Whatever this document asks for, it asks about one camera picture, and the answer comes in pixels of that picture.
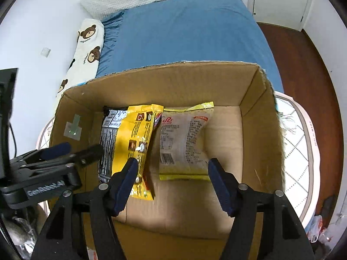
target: white door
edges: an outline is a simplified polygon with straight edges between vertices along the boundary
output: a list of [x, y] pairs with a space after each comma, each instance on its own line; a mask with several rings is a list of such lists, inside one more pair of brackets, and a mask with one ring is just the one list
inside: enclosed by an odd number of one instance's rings
[[307, 2], [308, 0], [254, 0], [253, 16], [257, 22], [299, 30]]

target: blue bed sheet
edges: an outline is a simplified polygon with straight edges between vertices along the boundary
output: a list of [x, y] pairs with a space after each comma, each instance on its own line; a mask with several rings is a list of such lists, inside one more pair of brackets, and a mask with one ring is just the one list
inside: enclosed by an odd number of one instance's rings
[[180, 62], [226, 60], [259, 64], [283, 92], [268, 43], [241, 0], [165, 0], [105, 18], [97, 77]]

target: bear face print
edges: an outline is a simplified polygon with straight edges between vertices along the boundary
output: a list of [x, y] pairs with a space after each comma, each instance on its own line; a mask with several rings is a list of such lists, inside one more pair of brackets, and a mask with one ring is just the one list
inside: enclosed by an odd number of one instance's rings
[[65, 85], [67, 84], [67, 82], [68, 82], [67, 79], [65, 79], [65, 80], [62, 81], [62, 83], [61, 83], [61, 85], [60, 85], [60, 87], [59, 87], [58, 93], [61, 92], [61, 91], [65, 88]]
[[100, 59], [100, 47], [96, 46], [94, 49], [92, 49], [88, 55], [88, 61], [92, 63], [95, 60]]
[[96, 25], [92, 25], [91, 27], [88, 27], [86, 30], [81, 32], [81, 36], [83, 39], [88, 39], [89, 37], [93, 36], [96, 31]]

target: wooden floor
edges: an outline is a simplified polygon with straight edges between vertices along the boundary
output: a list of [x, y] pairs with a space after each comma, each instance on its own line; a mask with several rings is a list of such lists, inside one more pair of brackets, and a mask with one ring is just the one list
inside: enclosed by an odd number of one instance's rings
[[340, 110], [328, 71], [306, 33], [259, 24], [275, 57], [285, 94], [311, 117], [321, 155], [321, 187], [316, 212], [324, 199], [338, 195], [343, 166]]

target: red logo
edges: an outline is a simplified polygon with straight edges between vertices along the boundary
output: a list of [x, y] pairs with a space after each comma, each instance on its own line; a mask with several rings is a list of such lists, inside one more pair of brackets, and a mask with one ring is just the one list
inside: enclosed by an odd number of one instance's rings
[[194, 116], [193, 118], [202, 119], [202, 120], [205, 120], [205, 121], [209, 120], [206, 116]]
[[136, 121], [142, 121], [145, 118], [145, 113], [138, 113]]
[[169, 124], [172, 122], [172, 117], [167, 117], [163, 120], [163, 123]]

